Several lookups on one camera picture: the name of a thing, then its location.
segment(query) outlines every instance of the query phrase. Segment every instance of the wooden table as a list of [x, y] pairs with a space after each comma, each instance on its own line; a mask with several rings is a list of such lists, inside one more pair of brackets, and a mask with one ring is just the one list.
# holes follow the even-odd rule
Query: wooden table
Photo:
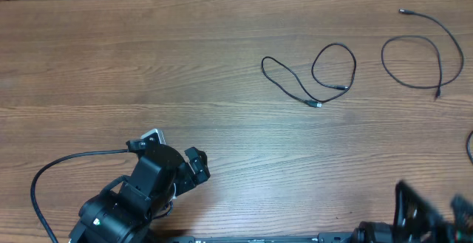
[[[419, 34], [438, 46], [445, 78], [459, 68], [446, 33], [405, 7], [439, 18], [466, 54], [465, 69], [434, 89], [401, 86], [381, 66], [383, 43]], [[31, 180], [67, 154], [125, 147], [164, 130], [178, 151], [207, 152], [210, 180], [175, 201], [156, 231], [194, 236], [302, 235], [391, 222], [406, 179], [452, 218], [449, 201], [473, 199], [466, 135], [473, 129], [473, 0], [87, 0], [0, 3], [0, 241], [49, 242], [30, 202]], [[358, 61], [353, 88], [310, 108], [261, 73], [271, 55], [310, 79], [325, 45]], [[393, 43], [390, 69], [418, 85], [438, 81], [432, 48]], [[352, 61], [334, 47], [316, 74], [348, 83]], [[269, 74], [291, 92], [281, 67]], [[62, 242], [82, 204], [130, 174], [133, 154], [56, 165], [38, 203]]]

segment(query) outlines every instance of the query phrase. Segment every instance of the silver metal part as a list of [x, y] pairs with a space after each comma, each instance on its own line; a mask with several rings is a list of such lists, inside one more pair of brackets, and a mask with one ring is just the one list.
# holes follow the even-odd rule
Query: silver metal part
[[141, 139], [144, 139], [153, 133], [157, 133], [157, 139], [160, 141], [160, 144], [166, 144], [166, 141], [164, 140], [163, 131], [160, 129], [152, 129], [146, 132], [145, 134], [141, 135]]

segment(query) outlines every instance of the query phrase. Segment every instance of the wood grain surface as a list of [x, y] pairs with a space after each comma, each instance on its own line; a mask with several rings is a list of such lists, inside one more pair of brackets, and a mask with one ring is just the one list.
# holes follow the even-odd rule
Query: wood grain surface
[[[381, 66], [390, 37], [419, 34], [439, 47], [445, 78], [465, 69], [434, 100]], [[31, 180], [67, 154], [125, 147], [164, 130], [183, 152], [209, 157], [210, 180], [175, 201], [157, 233], [194, 236], [303, 235], [391, 222], [394, 187], [406, 179], [448, 219], [450, 199], [473, 199], [465, 151], [473, 129], [473, 0], [86, 0], [0, 3], [0, 242], [49, 242], [30, 202]], [[325, 45], [340, 41], [358, 71], [343, 97], [310, 108], [261, 73], [271, 55], [318, 97], [310, 79]], [[424, 42], [400, 41], [388, 67], [408, 83], [435, 85], [438, 66]], [[304, 96], [293, 77], [267, 71]], [[316, 74], [346, 84], [352, 61], [339, 47]], [[62, 242], [82, 204], [137, 162], [133, 154], [84, 157], [46, 171], [38, 203]]]

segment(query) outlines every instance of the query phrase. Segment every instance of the black wire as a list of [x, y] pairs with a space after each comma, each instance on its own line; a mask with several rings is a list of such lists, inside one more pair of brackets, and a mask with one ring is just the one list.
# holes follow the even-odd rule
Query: black wire
[[35, 195], [35, 189], [36, 189], [36, 182], [38, 181], [39, 176], [41, 176], [42, 173], [44, 173], [48, 168], [51, 166], [58, 164], [60, 162], [63, 162], [65, 160], [69, 160], [72, 158], [76, 157], [85, 157], [89, 155], [101, 155], [101, 154], [119, 154], [119, 153], [126, 153], [128, 152], [128, 149], [123, 149], [123, 150], [111, 150], [111, 151], [88, 151], [84, 153], [79, 153], [79, 154], [71, 154], [62, 158], [59, 158], [53, 162], [50, 162], [49, 164], [45, 165], [43, 168], [41, 168], [38, 173], [36, 173], [35, 177], [33, 178], [33, 181], [31, 182], [31, 190], [30, 190], [30, 196], [31, 196], [31, 203], [33, 204], [33, 208], [35, 209], [36, 215], [39, 218], [39, 221], [43, 224], [44, 229], [46, 230], [48, 236], [50, 236], [51, 241], [53, 243], [58, 243], [58, 239], [54, 235], [54, 233], [51, 230], [51, 227], [47, 224], [46, 219], [44, 218], [43, 214], [39, 210], [38, 203], [36, 202], [36, 195]]
[[[399, 82], [400, 84], [406, 86], [406, 87], [409, 87], [409, 88], [413, 88], [413, 89], [434, 89], [436, 88], [437, 89], [437, 92], [435, 93], [435, 98], [438, 98], [440, 96], [440, 88], [444, 85], [447, 85], [449, 83], [451, 83], [452, 81], [454, 81], [455, 79], [458, 78], [458, 76], [460, 76], [460, 73], [461, 71], [463, 70], [463, 66], [465, 64], [465, 57], [463, 55], [463, 51], [459, 45], [459, 43], [457, 42], [457, 39], [453, 36], [453, 34], [439, 21], [437, 20], [436, 18], [433, 18], [431, 16], [428, 16], [428, 15], [425, 15], [425, 14], [422, 14], [422, 13], [416, 13], [414, 11], [411, 11], [411, 10], [404, 10], [404, 9], [400, 9], [399, 10], [399, 13], [402, 13], [402, 14], [406, 14], [406, 15], [416, 15], [416, 16], [420, 16], [420, 17], [424, 17], [424, 18], [427, 18], [433, 22], [435, 22], [436, 24], [440, 25], [442, 27], [442, 29], [444, 29], [446, 31], [446, 33], [449, 34], [450, 38], [452, 39], [453, 43], [455, 44], [455, 46], [457, 47], [457, 50], [458, 50], [458, 53], [460, 54], [460, 58], [461, 58], [461, 64], [460, 64], [460, 69], [458, 70], [458, 73], [456, 74], [456, 76], [454, 76], [450, 81], [446, 81], [444, 83], [442, 83], [442, 75], [443, 75], [443, 71], [442, 71], [442, 61], [440, 59], [440, 52], [438, 51], [438, 48], [437, 46], [434, 44], [434, 42], [432, 42], [430, 39], [428, 39], [427, 37], [425, 36], [422, 36], [422, 35], [401, 35], [401, 36], [395, 36], [391, 39], [389, 39], [388, 41], [386, 41], [386, 43], [384, 43], [383, 47], [381, 48], [381, 63], [383, 64], [383, 67], [384, 69], [386, 70], [387, 74], [389, 76], [391, 76], [391, 78], [395, 79], [397, 82]], [[384, 49], [386, 48], [386, 45], [392, 41], [396, 41], [396, 40], [399, 40], [401, 38], [419, 38], [419, 39], [423, 39], [425, 41], [428, 41], [434, 48], [435, 48], [435, 51], [437, 53], [437, 59], [438, 59], [438, 69], [439, 69], [439, 73], [440, 73], [440, 77], [439, 77], [439, 80], [438, 80], [438, 85], [435, 85], [435, 86], [416, 86], [416, 85], [412, 85], [412, 84], [408, 84], [408, 83], [404, 83], [403, 81], [399, 80], [398, 78], [396, 78], [388, 69], [387, 69], [387, 66], [386, 64], [384, 63]]]
[[470, 135], [468, 135], [468, 138], [466, 139], [466, 154], [468, 154], [468, 157], [470, 157], [470, 161], [472, 161], [472, 163], [473, 163], [472, 150], [470, 149], [472, 136], [473, 136], [473, 131], [470, 132]]
[[[350, 55], [352, 56], [353, 58], [353, 73], [352, 73], [352, 79], [350, 81], [350, 85], [349, 86], [339, 86], [339, 85], [331, 85], [331, 84], [325, 84], [325, 83], [322, 83], [321, 81], [319, 81], [319, 79], [316, 78], [316, 76], [314, 75], [314, 72], [313, 72], [313, 69], [314, 69], [314, 66], [316, 65], [316, 62], [317, 60], [319, 59], [320, 55], [329, 47], [332, 47], [332, 46], [340, 46], [340, 47], [343, 47], [345, 48], [349, 53]], [[292, 95], [291, 93], [289, 93], [288, 91], [286, 91], [284, 88], [282, 88], [282, 86], [277, 83], [275, 80], [273, 80], [272, 78], [270, 78], [268, 76], [268, 74], [266, 74], [266, 71], [265, 71], [265, 60], [266, 59], [271, 59], [272, 61], [278, 63], [280, 66], [284, 67], [287, 71], [289, 71], [292, 75], [294, 75], [294, 77], [296, 78], [297, 82], [299, 83], [300, 87], [302, 88], [302, 90], [304, 90], [305, 94], [308, 95], [310, 98], [312, 98], [313, 100], [305, 100], [305, 99], [302, 99], [300, 97], [297, 97], [295, 95]], [[299, 77], [297, 77], [297, 74], [292, 71], [290, 68], [288, 68], [287, 66], [285, 66], [283, 63], [277, 61], [275, 58], [272, 58], [270, 56], [267, 56], [267, 57], [264, 57], [262, 60], [261, 60], [261, 70], [263, 72], [263, 74], [265, 75], [265, 77], [270, 80], [272, 83], [276, 84], [276, 86], [278, 86], [286, 95], [289, 95], [291, 98], [293, 99], [296, 99], [298, 101], [301, 101], [303, 103], [306, 103], [307, 105], [309, 106], [312, 106], [312, 107], [321, 107], [321, 104], [322, 103], [327, 103], [327, 102], [330, 102], [331, 100], [334, 100], [342, 95], [344, 95], [346, 92], [348, 92], [348, 90], [350, 90], [350, 88], [352, 87], [353, 85], [353, 82], [355, 81], [355, 72], [356, 72], [356, 58], [355, 58], [355, 55], [352, 53], [352, 51], [350, 50], [350, 48], [348, 48], [345, 44], [343, 43], [331, 43], [329, 45], [327, 45], [326, 47], [324, 47], [320, 52], [319, 54], [317, 55], [316, 59], [313, 61], [312, 63], [312, 68], [310, 69], [311, 73], [312, 73], [312, 77], [313, 79], [319, 83], [320, 85], [324, 86], [324, 87], [327, 87], [327, 88], [332, 88], [332, 89], [338, 89], [338, 90], [342, 90], [342, 92], [340, 92], [339, 94], [337, 94], [336, 96], [334, 97], [331, 97], [329, 99], [326, 99], [326, 100], [320, 100], [320, 99], [317, 99], [315, 98], [314, 96], [312, 96], [307, 90], [306, 88], [304, 87], [304, 85], [302, 85], [302, 82], [299, 80]]]
[[161, 214], [161, 215], [159, 215], [159, 216], [153, 217], [153, 220], [161, 219], [163, 217], [169, 216], [172, 213], [172, 208], [173, 207], [174, 207], [174, 203], [172, 203], [172, 201], [170, 201], [169, 203], [166, 204], [166, 206], [164, 206], [164, 209], [163, 209], [163, 210], [165, 210], [165, 209], [169, 208], [168, 211]]

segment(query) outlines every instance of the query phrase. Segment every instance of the wooden tabletop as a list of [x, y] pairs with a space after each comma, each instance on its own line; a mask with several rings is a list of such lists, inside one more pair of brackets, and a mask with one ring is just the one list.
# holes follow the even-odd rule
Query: wooden tabletop
[[[445, 79], [460, 58], [448, 35], [404, 7], [440, 19], [457, 37], [465, 69], [434, 100], [381, 65], [381, 46], [418, 34], [439, 47]], [[473, 199], [466, 156], [473, 129], [473, 0], [84, 0], [0, 2], [0, 241], [49, 242], [30, 201], [35, 173], [67, 154], [125, 148], [149, 129], [178, 151], [207, 152], [210, 180], [153, 225], [194, 236], [303, 235], [391, 222], [394, 187], [406, 179], [452, 218], [450, 199]], [[320, 109], [268, 81], [266, 55], [300, 74], [316, 97], [336, 92], [310, 77], [316, 54], [345, 43], [355, 83]], [[424, 42], [392, 43], [387, 65], [407, 83], [435, 85]], [[340, 47], [316, 65], [324, 82], [348, 84]], [[275, 63], [268, 74], [301, 97]], [[133, 154], [84, 157], [38, 181], [38, 203], [62, 242], [82, 204]]]

